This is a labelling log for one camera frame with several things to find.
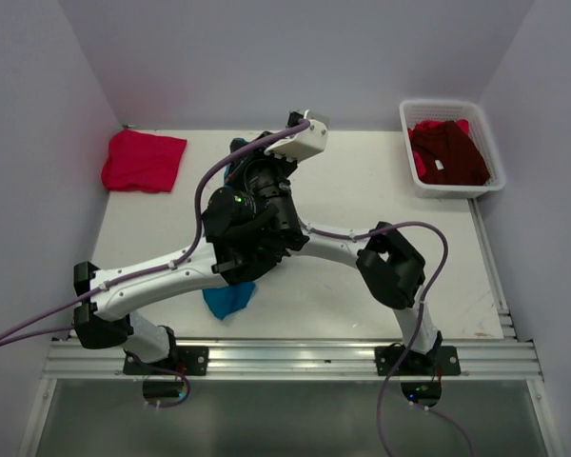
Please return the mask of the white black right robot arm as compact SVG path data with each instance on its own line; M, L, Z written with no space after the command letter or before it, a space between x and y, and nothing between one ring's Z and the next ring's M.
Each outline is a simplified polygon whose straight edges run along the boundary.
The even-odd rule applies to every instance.
M401 233L407 228L427 229L442 243L442 257L430 277L425 276L424 257ZM393 311L404 346L393 367L411 372L433 368L443 337L433 323L427 296L443 272L449 254L443 232L422 221L380 222L366 232L314 227L309 223L303 223L302 229L309 241L298 252L300 256L356 269L374 300Z

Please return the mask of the blue t shirt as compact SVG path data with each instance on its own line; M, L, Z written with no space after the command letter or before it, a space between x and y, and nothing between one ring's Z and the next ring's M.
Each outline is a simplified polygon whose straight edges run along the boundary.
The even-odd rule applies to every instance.
M222 288L203 289L202 296L211 314L224 321L228 316L245 309L256 289L254 282L245 282Z

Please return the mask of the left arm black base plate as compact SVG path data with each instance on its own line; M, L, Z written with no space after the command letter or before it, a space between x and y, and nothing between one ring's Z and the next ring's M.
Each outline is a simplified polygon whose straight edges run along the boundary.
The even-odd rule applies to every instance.
M205 346L177 346L167 359L154 363L136 362L127 354L122 372L126 375L163 375L175 371L188 376L205 376L209 361L209 348Z

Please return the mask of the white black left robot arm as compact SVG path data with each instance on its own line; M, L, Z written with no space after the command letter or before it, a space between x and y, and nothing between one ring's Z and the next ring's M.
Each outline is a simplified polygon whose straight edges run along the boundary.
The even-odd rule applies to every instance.
M98 269L76 266L85 287L74 311L83 348L122 348L147 364L170 360L175 337L139 310L190 291L253 281L308 242L298 222L288 176L325 148L304 121L263 134L232 151L201 178L193 197L190 246L143 263Z

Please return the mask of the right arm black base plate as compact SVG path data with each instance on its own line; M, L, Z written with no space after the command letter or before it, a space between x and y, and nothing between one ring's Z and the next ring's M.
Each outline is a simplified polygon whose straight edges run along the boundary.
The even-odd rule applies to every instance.
M375 347L374 363L377 374L385 377L403 353L404 346L401 343ZM440 346L432 349L429 354L410 351L392 373L393 376L459 376L461 374L459 355L453 346Z

